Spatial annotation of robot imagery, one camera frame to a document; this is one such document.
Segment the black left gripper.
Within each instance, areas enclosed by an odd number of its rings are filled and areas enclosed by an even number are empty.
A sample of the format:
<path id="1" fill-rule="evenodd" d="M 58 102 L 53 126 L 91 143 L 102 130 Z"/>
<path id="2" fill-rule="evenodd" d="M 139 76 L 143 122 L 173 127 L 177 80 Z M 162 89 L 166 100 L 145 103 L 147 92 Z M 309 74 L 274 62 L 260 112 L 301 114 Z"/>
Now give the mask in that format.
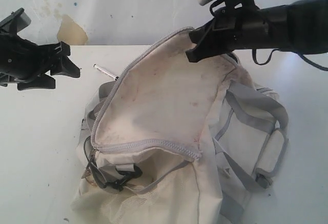
<path id="1" fill-rule="evenodd" d="M 65 42 L 37 45 L 16 34 L 1 33 L 1 85 L 17 84 L 19 91 L 56 87 L 50 75 L 80 78 L 80 68 L 70 59 Z"/>

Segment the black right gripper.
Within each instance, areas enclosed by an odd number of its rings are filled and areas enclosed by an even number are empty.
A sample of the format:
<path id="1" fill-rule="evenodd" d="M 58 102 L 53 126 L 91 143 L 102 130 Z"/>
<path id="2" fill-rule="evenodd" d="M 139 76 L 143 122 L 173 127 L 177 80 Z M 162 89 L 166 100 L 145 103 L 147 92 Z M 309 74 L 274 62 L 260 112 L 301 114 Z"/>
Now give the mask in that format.
<path id="1" fill-rule="evenodd" d="M 269 10 L 239 7 L 229 13 L 223 7 L 214 14 L 215 20 L 210 20 L 188 34 L 195 44 L 194 48 L 185 52 L 190 63 L 222 54 L 236 61 L 231 51 L 272 47 L 272 14 Z"/>

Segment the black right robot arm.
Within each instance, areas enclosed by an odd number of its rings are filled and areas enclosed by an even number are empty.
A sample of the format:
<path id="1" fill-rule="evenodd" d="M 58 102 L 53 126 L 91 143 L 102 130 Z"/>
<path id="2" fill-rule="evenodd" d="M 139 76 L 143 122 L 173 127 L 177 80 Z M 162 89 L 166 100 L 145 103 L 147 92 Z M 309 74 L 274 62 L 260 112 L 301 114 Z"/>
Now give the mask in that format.
<path id="1" fill-rule="evenodd" d="M 186 51 L 197 63 L 234 50 L 251 50 L 258 64 L 258 49 L 293 52 L 320 70 L 327 68 L 306 56 L 327 52 L 327 0 L 300 0 L 290 5 L 265 9 L 221 8 L 214 18 L 189 34 L 196 46 Z"/>

